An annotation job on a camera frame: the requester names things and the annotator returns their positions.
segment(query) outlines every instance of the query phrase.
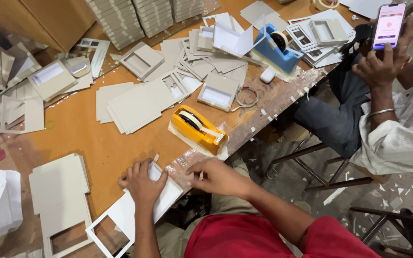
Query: metal bracelet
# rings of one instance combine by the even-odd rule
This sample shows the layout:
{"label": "metal bracelet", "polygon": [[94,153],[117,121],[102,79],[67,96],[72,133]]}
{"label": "metal bracelet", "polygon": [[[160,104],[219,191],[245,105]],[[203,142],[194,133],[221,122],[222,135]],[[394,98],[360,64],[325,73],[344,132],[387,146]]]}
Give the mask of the metal bracelet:
{"label": "metal bracelet", "polygon": [[389,108],[389,109],[384,109],[384,110],[376,111],[376,112],[370,113],[370,114],[368,115],[368,117],[371,117],[371,116],[377,115],[377,114],[382,114],[382,113],[385,113],[385,112],[395,111],[395,110],[396,110],[396,109],[394,109],[394,108]]}

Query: smartphone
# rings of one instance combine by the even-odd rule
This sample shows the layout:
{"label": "smartphone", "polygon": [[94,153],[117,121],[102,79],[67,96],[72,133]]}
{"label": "smartphone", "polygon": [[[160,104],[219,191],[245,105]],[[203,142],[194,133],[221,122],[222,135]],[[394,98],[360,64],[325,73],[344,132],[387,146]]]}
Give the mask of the smartphone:
{"label": "smartphone", "polygon": [[382,5],[380,7],[372,49],[383,49],[385,43],[390,43],[392,48],[396,47],[405,12],[406,3]]}

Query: person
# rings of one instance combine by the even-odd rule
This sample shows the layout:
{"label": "person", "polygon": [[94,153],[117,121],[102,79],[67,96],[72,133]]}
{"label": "person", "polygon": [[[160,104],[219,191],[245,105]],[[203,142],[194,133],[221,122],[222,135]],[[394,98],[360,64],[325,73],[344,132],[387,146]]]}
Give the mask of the person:
{"label": "person", "polygon": [[[413,59],[407,54],[412,39],[413,16],[394,50],[386,44],[383,51],[358,54],[343,77],[328,75],[339,108],[301,98],[296,123],[372,174],[413,172]],[[397,95],[391,90],[395,78],[405,89]]]}
{"label": "person", "polygon": [[184,231],[168,223],[155,227],[152,211],[168,173],[149,178],[152,159],[135,162],[118,185],[135,202],[134,258],[295,258],[279,233],[304,253],[304,258],[378,258],[332,217],[313,218],[259,185],[240,158],[232,167],[210,158],[191,166],[190,186],[212,193],[211,214]]}

